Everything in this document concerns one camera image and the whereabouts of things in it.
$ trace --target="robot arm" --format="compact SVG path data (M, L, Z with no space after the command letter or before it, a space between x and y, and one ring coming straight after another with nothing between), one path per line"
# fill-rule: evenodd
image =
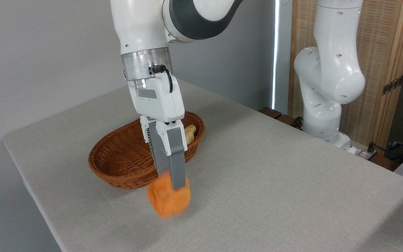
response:
M169 42L188 43L220 34L242 0L111 0L123 74L144 140L158 174L169 171L173 189L185 186L184 105L171 75Z
M350 150L339 132L341 104L357 99L365 87L356 34L363 0L318 0L314 36L317 48L295 59L304 103L303 131Z

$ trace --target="orange object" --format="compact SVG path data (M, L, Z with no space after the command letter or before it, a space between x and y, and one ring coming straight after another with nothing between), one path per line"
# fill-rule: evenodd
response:
M157 177L147 188L147 197L162 219L169 219L184 212L191 200L189 180L186 177L186 186L173 190L169 172Z

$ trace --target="wicker basket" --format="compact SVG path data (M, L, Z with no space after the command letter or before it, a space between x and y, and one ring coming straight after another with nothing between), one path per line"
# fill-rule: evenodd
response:
M192 124L197 128L195 139L184 152L187 162L197 151L198 143L205 133L205 124L199 116L189 111L186 111L181 121L184 127ZM116 188L141 188L158 177L149 145L142 136L139 119L99 140L90 152L88 163L99 178Z

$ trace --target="gray tablecloth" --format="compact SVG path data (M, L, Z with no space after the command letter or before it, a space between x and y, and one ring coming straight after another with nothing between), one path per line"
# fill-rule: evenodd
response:
M113 188L88 167L99 139L139 118L127 88L3 139L64 252L403 251L403 177L179 83L206 133L186 165L191 204L172 220L145 188Z

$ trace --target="black cable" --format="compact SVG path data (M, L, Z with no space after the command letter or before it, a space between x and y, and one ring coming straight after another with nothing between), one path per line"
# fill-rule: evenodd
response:
M379 150L382 150L382 151L384 151L384 152L386 152L386 153L388 153L388 154L390 154L390 155L398 156L399 158L403 158L403 155L396 154L396 153L392 153L392 152L390 152L389 150L385 150L384 148L380 147L379 145L376 145L374 142L370 142L370 143L369 143L369 147L371 147L371 145L377 147Z
M170 87L170 91L169 93L172 93L173 91L173 82L172 82L172 76L171 73L169 72L168 68L166 66L164 66L164 70L166 71L166 73L168 74L168 79L169 79L169 87Z
M172 82L171 73L169 72L168 68L165 65L160 64L160 65L156 65L151 68L149 67L149 69L152 70L155 74L166 72L166 74L168 75L168 79L169 79L169 93L172 93L173 92L173 82Z

